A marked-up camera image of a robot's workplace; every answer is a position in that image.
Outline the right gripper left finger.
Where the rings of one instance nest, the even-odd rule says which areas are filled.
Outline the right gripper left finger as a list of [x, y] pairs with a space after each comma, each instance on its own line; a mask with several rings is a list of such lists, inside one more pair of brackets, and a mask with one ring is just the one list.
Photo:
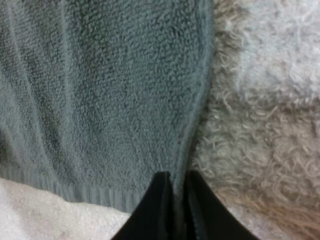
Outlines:
[[173, 240], [176, 236], [171, 174], [156, 172], [132, 215], [113, 240]]

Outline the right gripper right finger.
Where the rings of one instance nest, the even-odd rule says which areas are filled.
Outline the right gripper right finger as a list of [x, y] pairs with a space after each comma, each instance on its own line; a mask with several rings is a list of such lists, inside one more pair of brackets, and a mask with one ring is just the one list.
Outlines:
[[186, 173], [188, 240], [257, 240], [222, 204], [196, 170]]

